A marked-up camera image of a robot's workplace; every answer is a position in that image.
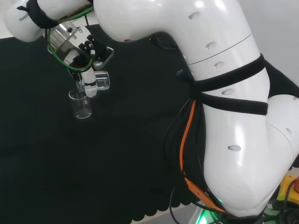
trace green cable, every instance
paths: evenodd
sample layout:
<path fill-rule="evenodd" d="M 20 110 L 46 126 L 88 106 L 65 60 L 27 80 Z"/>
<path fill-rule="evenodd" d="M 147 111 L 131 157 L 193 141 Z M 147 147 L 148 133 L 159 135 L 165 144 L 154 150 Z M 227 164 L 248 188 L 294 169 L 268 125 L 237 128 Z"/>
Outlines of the green cable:
<path fill-rule="evenodd" d="M 74 67 L 71 67 L 69 66 L 68 64 L 66 64 L 63 60 L 61 60 L 61 58 L 56 54 L 55 50 L 52 48 L 51 44 L 50 44 L 50 35 L 51 35 L 51 29 L 48 30 L 48 47 L 49 47 L 49 50 L 51 51 L 52 55 L 61 63 L 63 64 L 65 67 L 71 69 L 71 70 L 74 70 L 74 71 L 85 71 L 87 70 L 88 68 L 90 68 L 93 64 L 93 59 L 90 59 L 90 62 L 89 64 L 85 67 L 85 68 L 74 68 Z"/>
<path fill-rule="evenodd" d="M 73 16 L 67 18 L 66 20 L 60 21 L 60 23 L 65 22 L 65 21 L 70 21 L 70 20 L 78 19 L 78 18 L 80 18 L 80 17 L 82 17 L 82 16 L 85 16 L 86 14 L 92 12 L 93 10 L 94 10 L 93 7 L 87 8 L 86 10 L 82 11 L 81 13 L 78 13 L 78 14 L 76 14 L 76 15 L 73 15 Z M 63 64 L 65 67 L 67 67 L 67 68 L 69 68 L 69 69 L 71 69 L 71 70 L 74 70 L 74 71 L 85 71 L 85 70 L 91 68 L 91 66 L 92 66 L 92 64 L 93 64 L 93 59 L 90 59 L 89 64 L 88 64 L 85 68 L 80 68 L 80 69 L 78 69 L 78 68 L 74 68 L 74 67 L 72 67 L 72 66 L 66 64 L 66 63 L 65 63 L 65 62 L 64 62 L 64 61 L 63 61 L 63 60 L 56 54 L 55 50 L 52 48 L 51 43 L 50 43 L 50 35 L 51 35 L 51 29 L 48 30 L 48 43 L 47 43 L 47 44 L 48 44 L 49 50 L 51 51 L 52 55 L 53 55 L 53 56 L 54 56 L 54 57 L 55 57 L 61 64 Z"/>
<path fill-rule="evenodd" d="M 92 12 L 93 10 L 94 10 L 94 9 L 93 9 L 93 6 L 92 6 L 92 7 L 90 7 L 90 8 L 87 8 L 86 10 L 82 11 L 81 13 L 78 13 L 78 14 L 76 14 L 76 15 L 73 15 L 73 16 L 71 16 L 71 17 L 69 17 L 69 18 L 63 20 L 63 22 L 78 19 L 78 18 L 80 18 L 80 17 L 82 17 L 82 16 L 85 16 L 86 14 Z"/>

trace small glass cup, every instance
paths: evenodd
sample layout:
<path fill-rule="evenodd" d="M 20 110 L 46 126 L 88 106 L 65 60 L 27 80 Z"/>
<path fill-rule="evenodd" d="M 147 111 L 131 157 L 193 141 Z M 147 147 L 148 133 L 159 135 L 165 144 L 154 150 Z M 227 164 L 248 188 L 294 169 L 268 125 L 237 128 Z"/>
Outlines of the small glass cup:
<path fill-rule="evenodd" d="M 89 98 L 85 92 L 79 92 L 78 90 L 71 90 L 69 92 L 71 100 L 71 106 L 76 118 L 85 119 L 92 114 L 92 108 Z"/>
<path fill-rule="evenodd" d="M 98 90 L 107 90 L 110 88 L 110 77 L 107 71 L 95 71 L 94 72 Z"/>

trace orange cable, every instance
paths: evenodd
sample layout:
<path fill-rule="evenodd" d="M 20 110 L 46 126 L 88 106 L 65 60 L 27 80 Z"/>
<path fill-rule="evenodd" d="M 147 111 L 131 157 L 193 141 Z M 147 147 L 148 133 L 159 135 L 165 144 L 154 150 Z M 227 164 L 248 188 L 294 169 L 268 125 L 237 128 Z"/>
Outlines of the orange cable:
<path fill-rule="evenodd" d="M 188 123 L 187 123 L 186 129 L 185 129 L 184 135 L 183 135 L 183 139 L 182 139 L 181 147 L 180 147 L 180 151 L 179 151 L 179 163 L 180 163 L 182 171 L 184 170 L 184 160 L 183 160 L 184 146 L 185 146 L 186 138 L 187 138 L 187 135 L 188 135 L 188 132 L 189 132 L 192 120 L 193 120 L 194 111 L 195 111 L 195 105 L 196 105 L 196 101 L 194 100 L 193 103 L 192 103 L 192 107 L 191 107 L 191 111 L 190 111 Z M 191 182 L 187 178 L 185 178 L 185 180 L 186 180 L 186 182 L 188 184 L 188 187 L 189 187 L 190 191 L 193 192 L 198 197 L 198 199 L 200 199 L 204 204 L 206 204 L 208 207 L 214 208 L 214 209 L 216 209 L 218 211 L 226 212 L 226 211 L 218 208 L 214 204 L 214 202 L 212 201 L 212 199 L 202 189 L 200 189 L 199 187 L 197 187 L 193 182 Z"/>
<path fill-rule="evenodd" d="M 190 115 L 189 115 L 189 120 L 185 129 L 185 133 L 182 139 L 182 143 L 181 143 L 181 147 L 180 147 L 180 151 L 179 151 L 179 163 L 181 166 L 181 170 L 183 171 L 184 168 L 184 161 L 183 161 L 183 152 L 184 152 L 184 146 L 185 146 L 185 142 L 186 142 L 186 138 L 193 120 L 193 115 L 194 115 L 194 111 L 195 111 L 195 105 L 196 105 L 196 101 L 194 100 L 192 103 L 192 107 L 191 107 L 191 111 L 190 111 Z"/>

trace yellow object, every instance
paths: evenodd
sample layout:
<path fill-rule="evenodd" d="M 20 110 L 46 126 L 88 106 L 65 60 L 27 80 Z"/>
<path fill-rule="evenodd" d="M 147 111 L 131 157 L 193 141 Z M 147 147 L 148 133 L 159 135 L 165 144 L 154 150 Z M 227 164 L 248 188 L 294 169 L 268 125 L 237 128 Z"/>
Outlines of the yellow object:
<path fill-rule="evenodd" d="M 286 191 L 288 190 L 290 183 L 296 179 L 297 179 L 297 177 L 295 177 L 295 176 L 285 175 L 285 177 L 283 178 L 283 180 L 280 184 L 280 189 L 279 189 L 279 193 L 277 196 L 277 200 L 279 200 L 279 201 L 285 200 Z M 288 201 L 294 202 L 299 205 L 299 193 L 297 193 L 295 191 L 294 185 L 291 188 Z"/>

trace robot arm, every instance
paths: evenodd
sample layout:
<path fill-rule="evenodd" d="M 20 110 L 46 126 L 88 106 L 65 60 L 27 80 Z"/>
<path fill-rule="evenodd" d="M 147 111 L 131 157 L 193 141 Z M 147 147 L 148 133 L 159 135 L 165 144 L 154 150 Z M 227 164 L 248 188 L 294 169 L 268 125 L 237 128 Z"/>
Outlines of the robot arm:
<path fill-rule="evenodd" d="M 5 23 L 8 30 L 24 42 L 35 41 L 48 29 L 51 35 L 45 39 L 51 42 L 52 54 L 62 55 L 63 64 L 69 68 L 82 68 L 80 71 L 72 71 L 72 74 L 74 77 L 81 77 L 80 83 L 87 96 L 93 97 L 98 90 L 93 68 L 102 69 L 113 55 L 113 49 L 99 47 L 99 42 L 85 27 L 76 28 L 69 21 L 61 24 L 57 22 L 86 7 L 92 7 L 88 0 L 21 0 L 8 9 Z M 93 60 L 91 66 L 87 65 L 88 57 Z"/>
<path fill-rule="evenodd" d="M 30 42 L 39 28 L 22 0 L 6 15 L 8 30 Z M 58 20 L 89 4 L 87 0 L 37 0 Z M 179 46 L 195 81 L 212 80 L 260 57 L 237 0 L 94 0 L 104 31 L 120 42 L 164 31 Z M 204 93 L 218 98 L 268 102 L 266 69 L 252 77 Z M 269 101 L 268 115 L 230 112 L 204 104 L 206 149 L 204 177 L 224 209 L 238 217 L 260 214 L 299 153 L 299 100 Z M 292 119 L 288 112 L 292 109 Z"/>

